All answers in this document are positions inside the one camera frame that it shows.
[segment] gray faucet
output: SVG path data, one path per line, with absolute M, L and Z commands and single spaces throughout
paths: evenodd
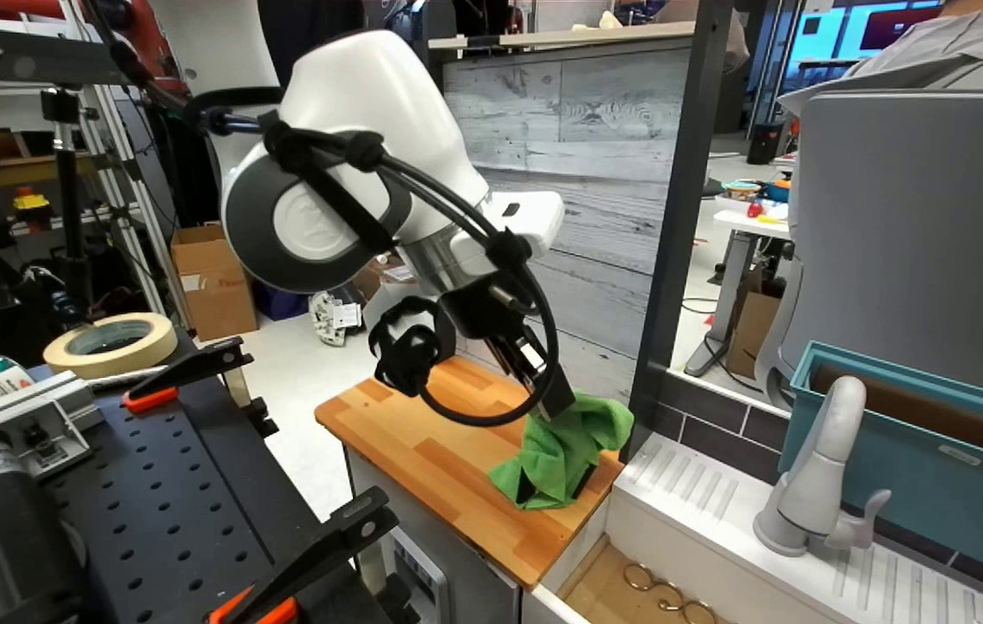
M 780 475 L 765 508 L 753 518 L 753 533 L 762 544 L 782 556 L 801 556 L 812 537 L 833 549 L 867 549 L 873 543 L 873 521 L 892 490 L 873 493 L 863 517 L 839 509 L 845 462 L 864 414 L 861 380 L 835 380 L 792 470 Z

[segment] black pegboard table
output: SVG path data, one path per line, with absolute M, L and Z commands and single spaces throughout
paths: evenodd
M 321 525 L 218 380 L 144 418 L 98 403 L 93 457 L 42 485 L 87 542 L 103 621 L 199 624 Z M 310 623 L 388 622 L 352 569 L 300 599 Z

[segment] blue bin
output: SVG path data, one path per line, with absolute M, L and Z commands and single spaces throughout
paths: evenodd
M 983 418 L 982 388 L 812 342 L 792 378 L 796 405 L 781 471 L 792 466 L 824 402 L 812 388 L 821 367 Z M 885 520 L 983 562 L 983 447 L 867 408 L 845 471 L 843 500 L 863 507 L 882 487 L 892 490 L 881 512 Z

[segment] tape roll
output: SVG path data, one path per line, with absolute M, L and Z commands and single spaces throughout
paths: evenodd
M 65 333 L 44 348 L 44 362 L 55 373 L 71 371 L 86 380 L 99 379 L 159 364 L 176 344 L 171 321 L 136 312 L 108 316 Z

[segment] green towel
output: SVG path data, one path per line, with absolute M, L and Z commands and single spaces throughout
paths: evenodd
M 566 507 L 598 465 L 599 451 L 621 449 L 633 427 L 634 415 L 622 404 L 578 392 L 554 422 L 526 416 L 522 450 L 488 477 L 519 509 Z

